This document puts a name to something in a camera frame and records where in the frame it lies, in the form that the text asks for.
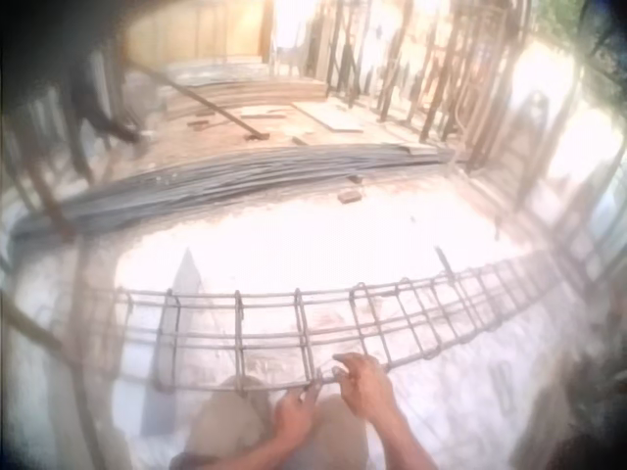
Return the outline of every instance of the pile of rebar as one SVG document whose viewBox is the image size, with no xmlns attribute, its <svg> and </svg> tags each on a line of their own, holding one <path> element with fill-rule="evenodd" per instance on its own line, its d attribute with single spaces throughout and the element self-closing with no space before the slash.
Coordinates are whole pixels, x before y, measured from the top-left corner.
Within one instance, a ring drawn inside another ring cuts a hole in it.
<svg viewBox="0 0 627 470">
<path fill-rule="evenodd" d="M 346 180 L 352 175 L 438 165 L 448 153 L 398 145 L 345 145 L 247 151 L 201 163 L 164 167 L 97 187 L 61 203 L 77 234 L 93 237 L 141 220 L 276 188 Z M 61 243 L 45 213 L 28 215 L 12 232 L 20 247 Z"/>
</svg>

